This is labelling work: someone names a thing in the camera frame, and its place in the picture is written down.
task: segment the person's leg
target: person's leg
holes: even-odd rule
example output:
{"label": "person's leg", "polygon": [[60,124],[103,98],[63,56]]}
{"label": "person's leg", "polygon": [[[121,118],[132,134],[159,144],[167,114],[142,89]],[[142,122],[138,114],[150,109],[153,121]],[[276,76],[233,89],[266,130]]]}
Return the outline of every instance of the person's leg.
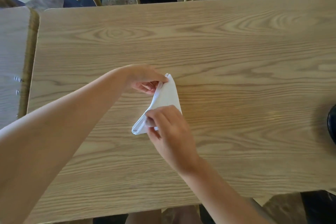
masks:
{"label": "person's leg", "polygon": [[161,224],[161,209],[130,213],[125,224]]}
{"label": "person's leg", "polygon": [[201,218],[194,205],[174,208],[173,224],[202,224]]}

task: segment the forearm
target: forearm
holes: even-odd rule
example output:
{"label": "forearm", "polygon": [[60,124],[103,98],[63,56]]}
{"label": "forearm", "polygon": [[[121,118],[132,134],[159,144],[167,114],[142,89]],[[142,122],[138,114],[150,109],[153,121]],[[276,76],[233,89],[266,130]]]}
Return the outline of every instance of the forearm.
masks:
{"label": "forearm", "polygon": [[200,159],[195,171],[181,177],[216,224],[268,223],[204,159]]}
{"label": "forearm", "polygon": [[123,69],[0,130],[0,222],[22,223],[128,82]]}

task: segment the black round object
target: black round object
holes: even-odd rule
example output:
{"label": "black round object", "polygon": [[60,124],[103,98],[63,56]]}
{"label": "black round object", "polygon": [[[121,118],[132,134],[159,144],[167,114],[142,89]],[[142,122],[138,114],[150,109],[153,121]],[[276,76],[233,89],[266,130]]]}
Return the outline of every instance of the black round object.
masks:
{"label": "black round object", "polygon": [[336,105],[334,105],[328,113],[327,124],[330,137],[336,144]]}

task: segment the folded white cloth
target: folded white cloth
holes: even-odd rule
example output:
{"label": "folded white cloth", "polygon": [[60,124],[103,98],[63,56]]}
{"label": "folded white cloth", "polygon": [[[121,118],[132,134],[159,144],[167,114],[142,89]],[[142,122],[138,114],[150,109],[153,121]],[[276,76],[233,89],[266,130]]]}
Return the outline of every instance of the folded white cloth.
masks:
{"label": "folded white cloth", "polygon": [[[159,82],[159,85],[157,86],[154,93],[152,103],[146,111],[161,106],[175,105],[175,107],[179,109],[179,111],[182,113],[175,82],[170,74],[166,74],[166,77],[169,79],[169,82]],[[146,133],[145,121],[146,116],[145,114],[143,114],[140,119],[134,124],[132,128],[132,133],[135,135]]]}

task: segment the cloth fold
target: cloth fold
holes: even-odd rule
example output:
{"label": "cloth fold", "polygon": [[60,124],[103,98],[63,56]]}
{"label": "cloth fold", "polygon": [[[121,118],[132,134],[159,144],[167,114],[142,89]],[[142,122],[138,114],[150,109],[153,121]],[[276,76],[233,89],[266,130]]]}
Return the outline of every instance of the cloth fold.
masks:
{"label": "cloth fold", "polygon": [[[151,109],[156,109],[161,106],[174,105],[182,113],[175,82],[170,74],[166,74],[166,77],[169,79],[169,81],[166,83],[159,82],[159,85],[157,86],[156,91],[154,93],[152,103],[150,104],[150,106],[148,107],[146,111],[151,110]],[[139,135],[139,134],[146,133],[145,113],[134,124],[132,128],[133,134]]]}

